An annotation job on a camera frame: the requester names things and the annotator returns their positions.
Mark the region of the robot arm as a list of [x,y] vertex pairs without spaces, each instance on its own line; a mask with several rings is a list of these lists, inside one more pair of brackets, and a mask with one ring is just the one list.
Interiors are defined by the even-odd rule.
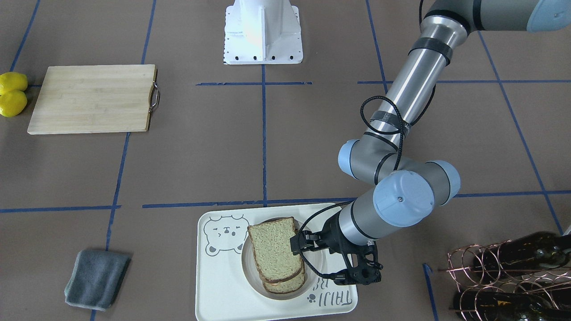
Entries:
[[416,162],[402,145],[430,105],[436,84],[454,50],[474,31],[561,30],[570,24],[568,0],[437,0],[420,16],[420,35],[385,95],[363,101],[367,130],[340,149],[339,167],[372,185],[326,221],[321,231],[301,227],[290,240],[294,255],[373,253],[375,241],[427,217],[459,191],[459,173],[442,160]]

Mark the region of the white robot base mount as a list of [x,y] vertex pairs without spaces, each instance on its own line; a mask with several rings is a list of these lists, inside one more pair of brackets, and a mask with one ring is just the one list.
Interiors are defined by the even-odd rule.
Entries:
[[235,0],[225,18],[224,64],[302,63],[300,14],[289,0]]

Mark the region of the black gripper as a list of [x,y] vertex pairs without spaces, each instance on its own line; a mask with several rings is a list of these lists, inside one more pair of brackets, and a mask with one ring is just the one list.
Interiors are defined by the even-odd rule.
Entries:
[[290,238],[290,247],[293,255],[326,249],[330,251],[330,254],[348,255],[351,254],[352,243],[342,233],[339,217],[330,217],[325,221],[320,232],[298,231]]

